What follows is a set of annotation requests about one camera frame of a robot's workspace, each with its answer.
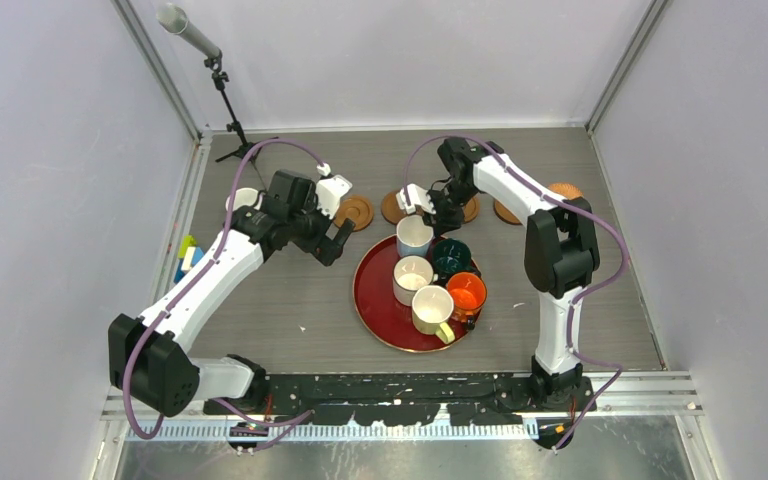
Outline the white ribbed mug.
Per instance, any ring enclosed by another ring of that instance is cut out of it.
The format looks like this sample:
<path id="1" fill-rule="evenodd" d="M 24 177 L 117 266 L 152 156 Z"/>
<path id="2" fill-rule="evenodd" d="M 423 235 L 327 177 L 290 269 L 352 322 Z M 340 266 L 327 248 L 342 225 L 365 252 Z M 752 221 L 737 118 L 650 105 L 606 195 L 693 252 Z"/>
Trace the white ribbed mug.
<path id="1" fill-rule="evenodd" d="M 419 289 L 431 285 L 437 279 L 431 263 L 424 257 L 410 255 L 399 259 L 392 273 L 395 299 L 410 307 Z"/>

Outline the orange mug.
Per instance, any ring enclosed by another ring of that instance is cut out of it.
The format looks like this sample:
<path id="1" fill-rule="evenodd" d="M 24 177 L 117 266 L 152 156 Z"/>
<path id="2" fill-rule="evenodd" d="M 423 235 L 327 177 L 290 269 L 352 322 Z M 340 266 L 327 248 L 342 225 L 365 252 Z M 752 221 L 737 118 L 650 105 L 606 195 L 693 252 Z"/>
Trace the orange mug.
<path id="1" fill-rule="evenodd" d="M 446 284 L 446 290 L 454 302 L 453 318 L 466 322 L 477 317 L 487 300 L 487 287 L 477 274 L 460 272 Z"/>

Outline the white mug with handle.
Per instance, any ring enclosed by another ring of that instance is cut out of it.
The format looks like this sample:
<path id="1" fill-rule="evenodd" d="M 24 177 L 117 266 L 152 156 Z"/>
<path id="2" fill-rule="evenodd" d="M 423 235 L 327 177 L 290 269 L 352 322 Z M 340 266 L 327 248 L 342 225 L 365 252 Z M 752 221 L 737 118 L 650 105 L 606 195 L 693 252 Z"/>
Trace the white mug with handle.
<path id="1" fill-rule="evenodd" d="M 260 209 L 262 192 L 251 187 L 239 188 L 233 195 L 226 198 L 226 210 L 234 212 L 241 207 L 253 207 Z"/>

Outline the pale yellow mug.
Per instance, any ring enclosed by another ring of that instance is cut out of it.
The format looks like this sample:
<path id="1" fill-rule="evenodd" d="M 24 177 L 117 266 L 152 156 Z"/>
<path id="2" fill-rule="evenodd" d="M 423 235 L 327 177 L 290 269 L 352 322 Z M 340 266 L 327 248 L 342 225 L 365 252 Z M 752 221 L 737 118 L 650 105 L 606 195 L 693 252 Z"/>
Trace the pale yellow mug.
<path id="1" fill-rule="evenodd" d="M 435 336 L 444 345 L 456 339 L 449 319 L 454 312 L 454 301 L 448 291 L 437 285 L 420 288 L 411 302 L 412 323 L 421 334 Z"/>

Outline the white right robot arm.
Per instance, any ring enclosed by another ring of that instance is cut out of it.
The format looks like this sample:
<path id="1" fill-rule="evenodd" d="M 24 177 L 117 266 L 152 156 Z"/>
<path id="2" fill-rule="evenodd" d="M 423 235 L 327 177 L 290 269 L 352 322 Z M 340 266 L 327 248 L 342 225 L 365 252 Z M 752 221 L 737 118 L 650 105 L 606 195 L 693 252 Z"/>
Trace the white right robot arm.
<path id="1" fill-rule="evenodd" d="M 437 153 L 449 180 L 421 197 L 422 206 L 433 210 L 424 221 L 436 235 L 460 228 L 465 204 L 479 193 L 497 199 L 525 228 L 524 270 L 540 302 L 539 340 L 527 391 L 540 408 L 556 410 L 570 402 L 583 382 L 583 365 L 575 354 L 577 297 L 600 266 L 590 205 L 537 185 L 496 145 L 471 146 L 447 138 Z"/>

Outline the light blue mug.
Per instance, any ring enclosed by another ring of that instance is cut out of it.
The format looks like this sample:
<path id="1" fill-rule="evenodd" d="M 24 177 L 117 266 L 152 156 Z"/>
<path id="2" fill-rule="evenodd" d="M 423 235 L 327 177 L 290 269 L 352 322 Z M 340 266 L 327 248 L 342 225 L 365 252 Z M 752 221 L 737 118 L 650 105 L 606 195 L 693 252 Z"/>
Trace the light blue mug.
<path id="1" fill-rule="evenodd" d="M 433 228 L 420 215 L 410 215 L 396 225 L 396 248 L 400 258 L 425 257 L 434 239 Z"/>

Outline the dark green mug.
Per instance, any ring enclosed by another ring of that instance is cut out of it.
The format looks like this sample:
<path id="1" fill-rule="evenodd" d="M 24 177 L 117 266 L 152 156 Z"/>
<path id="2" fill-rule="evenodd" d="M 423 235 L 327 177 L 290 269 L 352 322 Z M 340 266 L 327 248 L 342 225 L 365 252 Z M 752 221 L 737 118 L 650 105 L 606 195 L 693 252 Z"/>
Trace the dark green mug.
<path id="1" fill-rule="evenodd" d="M 440 279 L 447 280 L 462 272 L 472 272 L 472 252 L 457 239 L 445 238 L 431 250 L 431 264 Z"/>

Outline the wooden coaster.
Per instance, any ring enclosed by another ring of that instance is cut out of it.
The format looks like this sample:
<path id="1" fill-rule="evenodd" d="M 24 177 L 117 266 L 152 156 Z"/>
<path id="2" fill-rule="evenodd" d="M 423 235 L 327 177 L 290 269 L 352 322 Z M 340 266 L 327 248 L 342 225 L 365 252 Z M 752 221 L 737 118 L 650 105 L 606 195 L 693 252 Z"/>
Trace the wooden coaster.
<path id="1" fill-rule="evenodd" d="M 353 231 L 357 232 L 368 227 L 374 218 L 374 206 L 362 195 L 352 195 L 342 201 L 333 220 L 337 227 L 342 227 L 347 220 L 354 224 Z"/>
<path id="2" fill-rule="evenodd" d="M 470 223 L 475 220 L 480 212 L 480 201 L 477 196 L 472 197 L 463 207 L 463 221 Z"/>
<path id="3" fill-rule="evenodd" d="M 384 196 L 380 204 L 380 210 L 383 218 L 393 225 L 397 225 L 406 216 L 399 206 L 397 190 L 393 190 Z"/>
<path id="4" fill-rule="evenodd" d="M 507 207 L 505 207 L 499 200 L 493 202 L 493 210 L 495 215 L 504 223 L 509 225 L 521 225 L 521 221 L 512 213 Z"/>

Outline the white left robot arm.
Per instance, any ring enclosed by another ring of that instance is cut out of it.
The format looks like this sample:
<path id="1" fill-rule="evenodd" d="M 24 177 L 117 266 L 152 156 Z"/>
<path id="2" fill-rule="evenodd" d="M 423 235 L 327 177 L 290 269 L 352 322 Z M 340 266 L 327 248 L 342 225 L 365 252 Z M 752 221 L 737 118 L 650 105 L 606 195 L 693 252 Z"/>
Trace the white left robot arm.
<path id="1" fill-rule="evenodd" d="M 318 181 L 288 170 L 269 189 L 231 216 L 228 229 L 168 293 L 132 318 L 118 315 L 108 328 L 110 382 L 165 417 L 191 402 L 227 398 L 244 414 L 267 398 L 264 369 L 239 355 L 194 359 L 188 352 L 218 307 L 249 275 L 290 243 L 330 266 L 352 224 L 327 232 L 351 183 L 340 175 Z"/>

